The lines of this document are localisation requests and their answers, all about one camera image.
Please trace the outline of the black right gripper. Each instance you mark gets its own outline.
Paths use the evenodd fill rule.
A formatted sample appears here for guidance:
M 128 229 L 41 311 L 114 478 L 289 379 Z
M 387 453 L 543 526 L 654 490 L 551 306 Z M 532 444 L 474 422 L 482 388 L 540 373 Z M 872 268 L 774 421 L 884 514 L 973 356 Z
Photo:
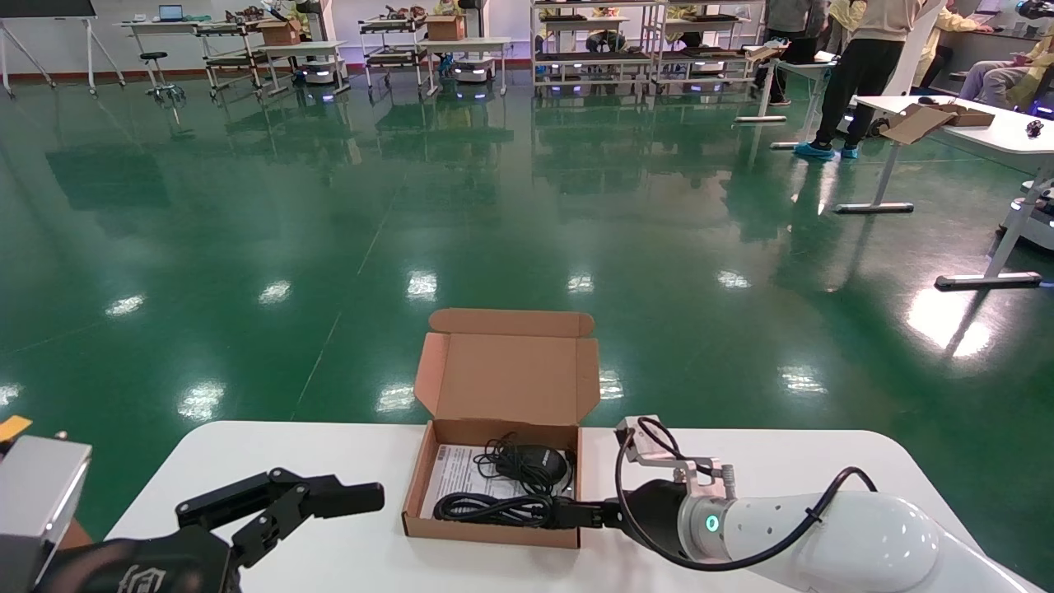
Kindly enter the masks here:
M 679 514 L 686 498 L 685 485 L 669 480 L 651 480 L 635 489 L 621 489 L 627 509 L 642 532 L 667 554 L 685 559 L 679 536 Z M 551 518 L 583 518 L 581 529 L 622 530 L 622 508 L 617 498 L 602 502 L 579 502 L 569 497 L 551 499 Z

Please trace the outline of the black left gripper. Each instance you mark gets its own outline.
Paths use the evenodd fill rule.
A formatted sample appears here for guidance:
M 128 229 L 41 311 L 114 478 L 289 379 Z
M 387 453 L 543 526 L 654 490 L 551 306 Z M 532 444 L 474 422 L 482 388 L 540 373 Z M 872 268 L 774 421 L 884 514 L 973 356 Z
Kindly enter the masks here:
M 183 529 L 170 535 L 60 549 L 37 591 L 240 592 L 238 567 L 259 564 L 305 521 L 384 506 L 379 482 L 343 485 L 335 475 L 304 477 L 275 468 L 178 503 L 175 516 Z M 234 533 L 232 548 L 208 532 L 255 513 L 261 514 Z

